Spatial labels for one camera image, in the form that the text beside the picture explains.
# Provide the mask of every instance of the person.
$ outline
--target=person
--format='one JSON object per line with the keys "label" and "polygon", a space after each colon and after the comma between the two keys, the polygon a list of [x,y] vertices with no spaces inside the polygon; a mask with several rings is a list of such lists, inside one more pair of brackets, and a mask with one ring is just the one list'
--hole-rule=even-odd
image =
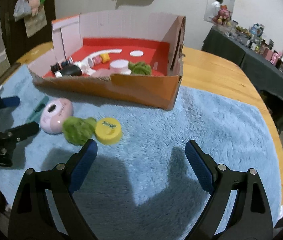
{"label": "person", "polygon": [[220,10],[220,6],[223,3],[224,0],[215,0],[212,4],[211,4],[211,9],[209,12],[209,16],[208,16],[208,21],[212,21],[212,19],[218,15],[218,12]]}

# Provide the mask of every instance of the red fabric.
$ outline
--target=red fabric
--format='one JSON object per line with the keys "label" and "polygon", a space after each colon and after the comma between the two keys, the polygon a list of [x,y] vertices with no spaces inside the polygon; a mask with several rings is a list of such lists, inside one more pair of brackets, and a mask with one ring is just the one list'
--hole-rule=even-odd
{"label": "red fabric", "polygon": [[[83,47],[72,54],[71,57],[74,62],[82,61],[91,53],[105,49],[122,49],[122,52],[119,54],[110,53],[109,56],[111,60],[107,63],[94,66],[94,70],[101,68],[109,69],[110,62],[117,59],[126,59],[133,63],[144,61],[152,68],[155,62],[158,62],[157,70],[152,70],[152,76],[167,75],[169,43],[163,41],[129,38],[84,38]],[[130,52],[133,50],[141,50],[144,52],[144,55],[141,57],[132,57],[130,55]],[[51,71],[49,71],[43,76],[43,78],[54,76],[55,75]]]}

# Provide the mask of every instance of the green scrunchie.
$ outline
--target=green scrunchie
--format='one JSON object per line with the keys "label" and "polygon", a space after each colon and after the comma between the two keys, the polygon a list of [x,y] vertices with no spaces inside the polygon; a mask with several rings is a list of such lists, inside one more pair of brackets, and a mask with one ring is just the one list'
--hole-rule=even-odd
{"label": "green scrunchie", "polygon": [[63,123],[65,139],[74,145],[84,145],[95,133],[96,119],[70,116]]}
{"label": "green scrunchie", "polygon": [[132,71],[132,74],[151,75],[151,66],[143,61],[137,62],[135,64],[129,62],[128,68]]}

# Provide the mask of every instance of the white shirt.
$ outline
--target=white shirt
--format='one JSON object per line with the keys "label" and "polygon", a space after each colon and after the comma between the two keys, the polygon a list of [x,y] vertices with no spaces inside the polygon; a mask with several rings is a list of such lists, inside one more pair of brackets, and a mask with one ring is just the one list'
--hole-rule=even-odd
{"label": "white shirt", "polygon": [[218,15],[219,10],[220,10],[220,3],[217,1],[213,2],[211,4],[208,21],[211,21],[216,15]]}

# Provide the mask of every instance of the wooden table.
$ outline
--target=wooden table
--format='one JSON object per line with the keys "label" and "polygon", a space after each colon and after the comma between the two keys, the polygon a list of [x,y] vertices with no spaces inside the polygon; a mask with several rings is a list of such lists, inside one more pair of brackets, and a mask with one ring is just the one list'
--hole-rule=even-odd
{"label": "wooden table", "polygon": [[[18,61],[21,64],[28,64],[52,47],[51,42],[41,44],[26,53]],[[283,204],[283,148],[277,128],[259,93],[236,64],[221,57],[186,47],[183,53],[186,55],[183,59],[184,75],[181,83],[183,86],[206,90],[238,100],[256,106],[261,112],[278,155]]]}

